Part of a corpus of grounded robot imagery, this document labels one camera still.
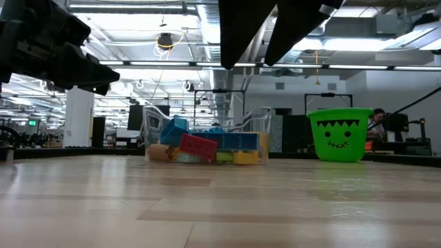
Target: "yellow toy block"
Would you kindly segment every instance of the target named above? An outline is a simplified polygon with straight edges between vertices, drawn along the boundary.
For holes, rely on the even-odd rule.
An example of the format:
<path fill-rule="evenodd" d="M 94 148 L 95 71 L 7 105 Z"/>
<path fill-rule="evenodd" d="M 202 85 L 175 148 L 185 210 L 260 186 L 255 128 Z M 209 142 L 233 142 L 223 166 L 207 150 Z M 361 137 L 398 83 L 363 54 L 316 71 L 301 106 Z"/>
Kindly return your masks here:
<path fill-rule="evenodd" d="M 248 132 L 259 134 L 259 152 L 262 153 L 262 159 L 266 161 L 269 155 L 269 134 L 262 132 Z"/>
<path fill-rule="evenodd" d="M 173 161 L 176 161 L 178 159 L 178 153 L 179 153 L 179 148 L 174 148 L 173 149 L 173 156 L 172 156 Z"/>
<path fill-rule="evenodd" d="M 255 165 L 259 162 L 259 152 L 234 152 L 233 163 L 237 165 Z"/>

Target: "red toy block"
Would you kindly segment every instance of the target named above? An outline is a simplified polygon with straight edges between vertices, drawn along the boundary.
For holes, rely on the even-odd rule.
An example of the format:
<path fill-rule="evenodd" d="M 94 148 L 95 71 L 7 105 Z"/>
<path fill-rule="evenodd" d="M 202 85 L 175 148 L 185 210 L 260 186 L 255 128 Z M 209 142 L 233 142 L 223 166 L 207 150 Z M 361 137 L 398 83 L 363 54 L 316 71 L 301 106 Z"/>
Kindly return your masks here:
<path fill-rule="evenodd" d="M 183 134 L 179 151 L 214 161 L 216 159 L 217 147 L 218 143 L 216 141 Z"/>

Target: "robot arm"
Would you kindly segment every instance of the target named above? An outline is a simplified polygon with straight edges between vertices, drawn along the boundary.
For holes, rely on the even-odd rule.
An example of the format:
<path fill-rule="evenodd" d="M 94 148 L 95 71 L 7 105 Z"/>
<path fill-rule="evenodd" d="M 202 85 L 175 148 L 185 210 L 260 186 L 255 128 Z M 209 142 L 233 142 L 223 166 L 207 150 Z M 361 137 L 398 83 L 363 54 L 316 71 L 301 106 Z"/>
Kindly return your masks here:
<path fill-rule="evenodd" d="M 119 74 L 81 46 L 90 28 L 51 0 L 6 0 L 0 15 L 0 83 L 12 73 L 106 95 Z"/>

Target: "ceiling light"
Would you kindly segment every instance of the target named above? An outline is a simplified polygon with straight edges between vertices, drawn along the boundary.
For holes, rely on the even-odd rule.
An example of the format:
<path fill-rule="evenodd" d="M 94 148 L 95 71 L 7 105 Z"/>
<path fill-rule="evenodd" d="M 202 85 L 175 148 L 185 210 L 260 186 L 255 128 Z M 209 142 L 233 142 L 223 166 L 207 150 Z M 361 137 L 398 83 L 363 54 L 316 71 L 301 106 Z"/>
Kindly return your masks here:
<path fill-rule="evenodd" d="M 222 65 L 221 65 L 221 63 L 215 63 L 215 62 L 198 62 L 198 63 L 196 63 L 196 66 L 216 66 L 216 67 L 220 67 Z"/>
<path fill-rule="evenodd" d="M 360 51 L 360 52 L 375 52 L 383 50 L 389 41 L 379 39 L 328 39 L 324 46 L 324 50 L 331 51 Z"/>
<path fill-rule="evenodd" d="M 256 63 L 237 63 L 237 67 L 256 67 Z"/>
<path fill-rule="evenodd" d="M 438 39 L 430 43 L 429 45 L 420 48 L 420 50 L 440 50 L 440 49 L 441 49 L 441 39 Z"/>
<path fill-rule="evenodd" d="M 299 64 L 299 63 L 292 63 L 292 64 L 275 64 L 272 66 L 273 68 L 302 68 L 302 69 L 320 69 L 322 65 L 311 65 L 311 64 Z"/>
<path fill-rule="evenodd" d="M 9 90 L 7 88 L 2 88 L 1 89 L 2 92 L 7 92 L 7 93 L 11 93 L 11 94 L 18 94 L 18 92 L 14 91 L 14 90 Z"/>
<path fill-rule="evenodd" d="M 151 66 L 189 66 L 188 62 L 149 62 L 149 61 L 133 61 L 130 62 L 131 65 L 151 65 Z"/>
<path fill-rule="evenodd" d="M 101 65 L 124 65 L 122 61 L 99 61 Z"/>
<path fill-rule="evenodd" d="M 138 8 L 138 9 L 182 9 L 182 6 L 149 5 L 149 4 L 71 4 L 69 8 Z M 188 10 L 195 10 L 195 7 L 187 7 Z"/>
<path fill-rule="evenodd" d="M 385 65 L 329 65 L 329 69 L 386 70 Z"/>
<path fill-rule="evenodd" d="M 395 66 L 394 70 L 441 72 L 441 67 L 433 67 L 433 66 Z"/>
<path fill-rule="evenodd" d="M 405 35 L 402 35 L 398 37 L 397 39 L 393 40 L 391 43 L 387 45 L 385 49 L 390 48 L 403 48 L 406 45 L 409 45 L 413 41 L 416 41 L 420 37 L 428 34 L 429 32 L 432 32 L 435 28 L 427 28 L 423 30 L 415 30 L 410 33 L 407 33 Z"/>
<path fill-rule="evenodd" d="M 28 118 L 12 118 L 11 121 L 28 121 Z"/>
<path fill-rule="evenodd" d="M 20 99 L 17 97 L 11 97 L 10 99 L 16 104 L 32 105 L 32 103 L 26 99 Z"/>
<path fill-rule="evenodd" d="M 50 113 L 51 116 L 57 117 L 57 118 L 64 118 L 64 116 L 60 115 L 60 114 L 54 114 L 54 113 Z"/>
<path fill-rule="evenodd" d="M 321 50 L 323 49 L 323 44 L 320 39 L 309 39 L 304 38 L 303 40 L 299 41 L 294 47 L 293 50 Z"/>

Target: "clear plastic bin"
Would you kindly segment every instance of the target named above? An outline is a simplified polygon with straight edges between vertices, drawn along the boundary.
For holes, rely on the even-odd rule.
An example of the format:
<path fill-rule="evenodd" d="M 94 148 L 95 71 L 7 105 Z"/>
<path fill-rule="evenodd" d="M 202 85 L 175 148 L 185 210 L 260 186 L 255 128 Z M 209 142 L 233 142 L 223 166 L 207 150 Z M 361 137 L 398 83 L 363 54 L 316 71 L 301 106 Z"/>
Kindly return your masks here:
<path fill-rule="evenodd" d="M 146 161 L 257 165 L 268 160 L 270 107 L 256 107 L 243 118 L 194 118 L 169 117 L 145 106 L 143 118 Z"/>

